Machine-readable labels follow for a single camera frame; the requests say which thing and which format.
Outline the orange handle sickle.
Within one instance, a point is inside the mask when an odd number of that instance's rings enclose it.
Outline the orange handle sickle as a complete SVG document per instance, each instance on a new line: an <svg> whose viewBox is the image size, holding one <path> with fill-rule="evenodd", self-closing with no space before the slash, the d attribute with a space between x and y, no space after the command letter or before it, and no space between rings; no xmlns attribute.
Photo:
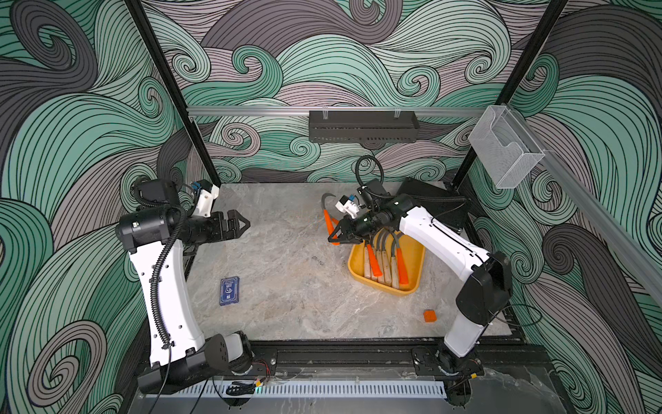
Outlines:
<svg viewBox="0 0 662 414"><path fill-rule="evenodd" d="M400 244L400 238L402 236L403 236L402 233L397 233L396 236L394 236L394 242L393 242L393 246L395 247L396 262L398 266L398 283L400 287L408 285L410 283L409 274L403 256L403 250Z"/></svg>
<svg viewBox="0 0 662 414"><path fill-rule="evenodd" d="M324 193L324 195L322 195L321 197L321 207L322 207L322 213L324 215L324 221L327 226L327 231L329 233L329 236L332 236L334 234L334 229L335 226L338 224L338 221L331 217L329 210L326 207L327 198L334 198L334 194Z"/></svg>
<svg viewBox="0 0 662 414"><path fill-rule="evenodd" d="M383 273L379 266L377 255L375 254L375 251L372 247L372 242L370 240L365 243L365 252L367 253L367 264L370 268L371 279L379 280L383 277Z"/></svg>

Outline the large wooden handle sickle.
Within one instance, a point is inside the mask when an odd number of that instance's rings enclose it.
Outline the large wooden handle sickle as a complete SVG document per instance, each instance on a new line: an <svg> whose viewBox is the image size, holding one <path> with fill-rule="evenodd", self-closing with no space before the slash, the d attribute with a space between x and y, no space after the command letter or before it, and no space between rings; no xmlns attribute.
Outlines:
<svg viewBox="0 0 662 414"><path fill-rule="evenodd" d="M369 256L369 244L367 241L364 242L364 247L363 247L363 270L364 270L364 277L366 279L372 279L372 270L371 270L371 264L370 264L370 256Z"/></svg>

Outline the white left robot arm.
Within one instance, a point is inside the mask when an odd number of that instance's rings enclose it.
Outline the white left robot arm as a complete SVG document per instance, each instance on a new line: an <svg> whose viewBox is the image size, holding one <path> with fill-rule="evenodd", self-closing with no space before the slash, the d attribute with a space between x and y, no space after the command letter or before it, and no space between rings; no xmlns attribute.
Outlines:
<svg viewBox="0 0 662 414"><path fill-rule="evenodd" d="M140 177L132 186L138 208L122 216L117 238L136 270L150 332L148 368L138 377L144 394L173 394L219 375L243 373L253 353L241 331L206 337L190 303L184 249L239 238L250 223L237 210L213 209L218 186L191 184L194 205L184 208L175 184Z"/></svg>

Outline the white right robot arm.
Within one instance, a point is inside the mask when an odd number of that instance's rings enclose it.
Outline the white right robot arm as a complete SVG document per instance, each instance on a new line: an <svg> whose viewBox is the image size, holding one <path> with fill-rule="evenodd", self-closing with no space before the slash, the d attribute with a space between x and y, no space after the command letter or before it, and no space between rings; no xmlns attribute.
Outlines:
<svg viewBox="0 0 662 414"><path fill-rule="evenodd" d="M510 304L513 293L510 259L471 243L429 212L428 204L460 208L462 197L431 197L384 189L384 174L363 181L360 167L370 161L384 167L373 155L363 155L353 169L359 184L356 197L343 196L335 207L343 217L325 217L330 243L350 244L362 264L362 277L383 289L403 288L409 276L400 241L410 239L442 260L462 283L455 303L457 315L443 337L437 359L441 374L450 380L477 377L482 367L474 348L491 323Z"/></svg>

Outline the yellow plastic storage tray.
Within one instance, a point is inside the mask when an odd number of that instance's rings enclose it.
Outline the yellow plastic storage tray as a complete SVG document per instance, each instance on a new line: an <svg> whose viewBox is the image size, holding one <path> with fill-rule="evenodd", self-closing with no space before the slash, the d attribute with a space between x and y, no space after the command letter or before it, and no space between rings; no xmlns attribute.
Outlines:
<svg viewBox="0 0 662 414"><path fill-rule="evenodd" d="M399 242L402 253L401 255L398 255L398 259L403 259L403 263L408 274L408 284L404 284L399 289L396 289L394 287L386 286L385 284L380 284L377 281L366 278L364 274L365 254L363 244L354 245L349 255L348 271L350 272L351 276L366 286L370 286L391 295L403 297L414 293L418 289L422 279L422 269L426 255L426 249L424 246L422 246L421 243L415 241L409 236L401 236L399 238Z"/></svg>

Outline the blue playing card box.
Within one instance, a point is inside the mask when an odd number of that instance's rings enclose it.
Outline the blue playing card box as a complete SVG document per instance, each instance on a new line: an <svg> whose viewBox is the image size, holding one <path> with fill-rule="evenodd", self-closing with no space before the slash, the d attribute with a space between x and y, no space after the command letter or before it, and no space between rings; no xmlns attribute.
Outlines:
<svg viewBox="0 0 662 414"><path fill-rule="evenodd" d="M224 278L220 282L219 305L234 305L240 302L240 278Z"/></svg>

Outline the black aluminium carrying case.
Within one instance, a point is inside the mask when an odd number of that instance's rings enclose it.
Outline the black aluminium carrying case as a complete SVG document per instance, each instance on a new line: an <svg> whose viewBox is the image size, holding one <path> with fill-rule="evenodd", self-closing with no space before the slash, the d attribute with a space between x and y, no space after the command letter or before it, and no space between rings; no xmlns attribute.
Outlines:
<svg viewBox="0 0 662 414"><path fill-rule="evenodd" d="M433 218L456 233L467 221L471 202L465 196L452 193L439 186L407 178L398 188L397 195L407 194L423 206Z"/></svg>

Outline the small orange block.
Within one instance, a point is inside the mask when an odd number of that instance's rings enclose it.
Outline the small orange block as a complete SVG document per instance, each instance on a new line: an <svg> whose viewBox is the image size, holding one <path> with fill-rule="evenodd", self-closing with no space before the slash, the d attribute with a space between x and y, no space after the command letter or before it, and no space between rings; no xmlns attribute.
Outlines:
<svg viewBox="0 0 662 414"><path fill-rule="evenodd" d="M437 314L434 310L425 310L423 312L424 322L427 324L432 324L437 321Z"/></svg>

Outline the black perforated wall shelf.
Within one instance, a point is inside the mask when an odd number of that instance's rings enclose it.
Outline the black perforated wall shelf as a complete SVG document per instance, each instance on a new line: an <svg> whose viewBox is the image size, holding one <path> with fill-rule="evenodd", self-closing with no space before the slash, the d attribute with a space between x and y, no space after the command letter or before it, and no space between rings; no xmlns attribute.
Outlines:
<svg viewBox="0 0 662 414"><path fill-rule="evenodd" d="M324 117L322 112L312 111L308 137L315 143L411 143L418 139L420 129L413 111L402 112L398 117L377 111L333 111Z"/></svg>

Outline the aluminium horizontal wall rail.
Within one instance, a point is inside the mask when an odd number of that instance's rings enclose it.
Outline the aluminium horizontal wall rail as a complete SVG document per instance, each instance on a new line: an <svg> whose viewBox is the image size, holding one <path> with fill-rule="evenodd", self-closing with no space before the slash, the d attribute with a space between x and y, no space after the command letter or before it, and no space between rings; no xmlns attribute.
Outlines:
<svg viewBox="0 0 662 414"><path fill-rule="evenodd" d="M327 117L330 112L387 112L398 117L402 112L413 111L420 117L481 117L485 107L332 107L332 106L267 106L267 105L228 105L228 106L189 106L191 117L307 117L312 111L320 111Z"/></svg>

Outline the clear plastic wall bin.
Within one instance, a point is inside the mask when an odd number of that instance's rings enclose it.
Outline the clear plastic wall bin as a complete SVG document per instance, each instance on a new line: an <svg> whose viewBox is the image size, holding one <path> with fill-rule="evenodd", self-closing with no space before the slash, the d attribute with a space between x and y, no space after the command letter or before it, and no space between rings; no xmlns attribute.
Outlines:
<svg viewBox="0 0 662 414"><path fill-rule="evenodd" d="M525 118L508 105L487 107L469 143L498 189L517 188L545 156Z"/></svg>

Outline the black vertical frame post left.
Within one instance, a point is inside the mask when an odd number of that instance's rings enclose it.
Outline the black vertical frame post left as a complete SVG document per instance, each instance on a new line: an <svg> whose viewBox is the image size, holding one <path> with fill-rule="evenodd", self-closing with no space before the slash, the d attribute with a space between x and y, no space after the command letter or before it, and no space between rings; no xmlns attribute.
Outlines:
<svg viewBox="0 0 662 414"><path fill-rule="evenodd" d="M203 141L203 136L199 130L199 127L196 123L191 120L188 113L188 106L184 100L181 89L177 85L176 79L170 69L165 54L158 42L157 36L153 30L151 23L149 22L148 16L145 9L143 8L142 2L139 0L125 0L129 13L134 21L134 24L137 27L141 39L145 44L148 53L155 65L155 68L162 78L165 89L168 92L170 99L174 105L174 108L179 115L179 118L184 125L184 129L188 134L188 137L191 141L193 148L195 148L198 153L205 172L210 176L211 182L215 186L221 186L222 181L215 169L215 165L210 157L210 153L205 146Z"/></svg>

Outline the black vertical frame post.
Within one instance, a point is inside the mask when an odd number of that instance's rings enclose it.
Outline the black vertical frame post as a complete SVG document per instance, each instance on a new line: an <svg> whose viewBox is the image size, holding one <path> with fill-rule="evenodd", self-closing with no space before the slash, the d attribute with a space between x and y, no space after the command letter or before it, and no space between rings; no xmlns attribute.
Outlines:
<svg viewBox="0 0 662 414"><path fill-rule="evenodd" d="M525 48L522 51L522 55L520 56L513 72L510 74L510 77L501 90L501 93L496 99L496 103L494 105L508 105L510 100L512 100L515 92L517 91L517 88L529 73L529 69L531 69L534 61L537 59L553 29L553 26L560 18L560 15L566 5L566 1L551 1L546 7L546 11L541 17L541 20L539 21L536 29L524 41ZM455 174L453 180L450 183L450 189L452 191L458 191L462 185L462 182L467 177L467 174L469 173L470 168L474 164L475 160L478 160L478 157L475 151L471 148L468 155L465 157L465 160L463 160L462 164L460 165L458 172Z"/></svg>
<svg viewBox="0 0 662 414"><path fill-rule="evenodd" d="M174 108L179 115L179 118L184 125L184 129L188 134L188 137L191 141L193 148L195 148L198 153L205 172L210 176L211 182L215 186L221 186L222 181L215 169L215 165L210 157L210 153L205 146L203 141L203 136L199 130L199 127L196 123L191 120L188 113L188 106L184 100L181 89L177 85L176 79L170 69L165 54L158 42L157 36L153 30L151 23L149 22L148 16L145 9L143 8L142 2L139 0L125 0L129 13L134 21L134 24L137 27L141 39L145 44L148 53L155 65L155 68L162 78L165 89L168 92L170 99L174 105Z"/></svg>

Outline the aluminium right side rail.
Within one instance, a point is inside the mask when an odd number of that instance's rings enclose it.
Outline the aluminium right side rail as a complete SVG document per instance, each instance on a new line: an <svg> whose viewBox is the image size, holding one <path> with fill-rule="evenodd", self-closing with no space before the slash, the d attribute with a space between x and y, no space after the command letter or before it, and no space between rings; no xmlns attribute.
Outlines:
<svg viewBox="0 0 662 414"><path fill-rule="evenodd" d="M544 114L514 110L518 136L544 153L543 167L596 226L621 262L661 300L661 146L629 151L606 122L575 132Z"/></svg>

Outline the black vertical frame post right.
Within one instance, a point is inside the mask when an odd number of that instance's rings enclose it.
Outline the black vertical frame post right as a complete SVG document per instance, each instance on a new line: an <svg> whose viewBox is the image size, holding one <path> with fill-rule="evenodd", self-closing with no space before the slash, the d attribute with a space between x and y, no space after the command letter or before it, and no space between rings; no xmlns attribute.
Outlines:
<svg viewBox="0 0 662 414"><path fill-rule="evenodd" d="M566 1L551 1L546 7L546 11L541 17L541 20L539 21L536 29L524 41L525 48L522 51L522 55L520 56L513 72L510 74L510 77L501 90L501 93L496 99L496 103L494 105L508 105L510 100L512 100L515 92L517 91L517 88L529 73L529 69L531 69L534 61L537 59L553 29L553 26L560 18L560 15L566 5ZM470 168L474 164L475 160L478 160L478 157L475 151L471 148L468 155L465 157L465 160L463 160L462 164L460 165L458 172L455 174L453 180L450 183L450 189L452 191L458 191L462 185L462 182L467 177L467 174L469 173Z"/></svg>

